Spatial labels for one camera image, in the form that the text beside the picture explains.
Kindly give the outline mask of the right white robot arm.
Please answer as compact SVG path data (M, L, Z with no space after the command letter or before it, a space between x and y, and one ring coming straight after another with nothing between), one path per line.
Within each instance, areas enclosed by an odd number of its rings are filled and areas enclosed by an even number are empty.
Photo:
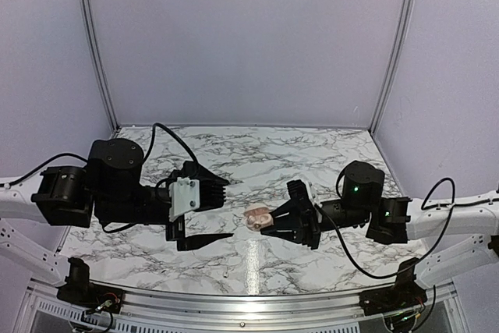
M269 212L260 228L265 236L317 249L323 233L365 227L366 237L383 245L406 244L433 237L421 257L400 264L397 282L386 292L394 308L416 296L416 286L429 289L456 275L498 261L498 192L457 198L456 188L445 200L383 197L385 174L363 161L346 165L335 183L335 200L320 202L312 187L288 183L287 202Z

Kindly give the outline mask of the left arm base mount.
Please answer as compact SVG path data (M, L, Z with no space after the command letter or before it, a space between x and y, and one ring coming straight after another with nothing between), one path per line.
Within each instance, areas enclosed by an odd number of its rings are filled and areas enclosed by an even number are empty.
M69 258L69 274L57 291L57 299L95 313L105 310L118 314L124 295L123 289L92 282L90 267L77 257Z

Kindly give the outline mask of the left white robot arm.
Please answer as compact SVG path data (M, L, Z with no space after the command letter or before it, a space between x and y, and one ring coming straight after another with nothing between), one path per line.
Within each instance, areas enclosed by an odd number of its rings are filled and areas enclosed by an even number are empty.
M1 219L25 219L50 226L162 225L179 251L198 250L227 233L188 236L185 216L225 203L228 181L195 158L154 186L141 184L145 155L127 139L96 140L83 167L44 163L23 177L1 184Z

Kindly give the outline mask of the pink round earbud case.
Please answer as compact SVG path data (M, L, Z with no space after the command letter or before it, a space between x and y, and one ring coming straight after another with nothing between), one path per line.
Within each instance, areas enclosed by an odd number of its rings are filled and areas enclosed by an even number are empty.
M263 204L251 204L244 212L246 227L254 232L274 224L271 209Z

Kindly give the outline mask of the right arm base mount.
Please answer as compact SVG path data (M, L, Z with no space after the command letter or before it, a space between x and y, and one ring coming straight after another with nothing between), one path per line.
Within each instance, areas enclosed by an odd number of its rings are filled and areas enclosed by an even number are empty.
M403 271L391 286L370 289L359 294L359 306L366 316L405 309L427 301L426 290L416 284L414 267L418 258L399 265Z

